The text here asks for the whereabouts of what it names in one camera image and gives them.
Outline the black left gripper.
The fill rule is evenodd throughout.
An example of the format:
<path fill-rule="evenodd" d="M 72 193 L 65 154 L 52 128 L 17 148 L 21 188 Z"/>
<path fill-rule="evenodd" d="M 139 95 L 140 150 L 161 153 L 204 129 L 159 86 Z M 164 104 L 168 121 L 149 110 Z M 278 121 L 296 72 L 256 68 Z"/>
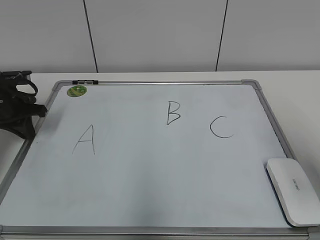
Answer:
<path fill-rule="evenodd" d="M 0 73 L 0 128 L 24 140 L 32 140 L 35 128 L 32 116 L 44 118 L 48 112 L 43 104 L 36 103 L 38 88 L 30 80 L 32 71 L 3 71 Z M 32 93 L 18 90 L 28 85 Z"/>

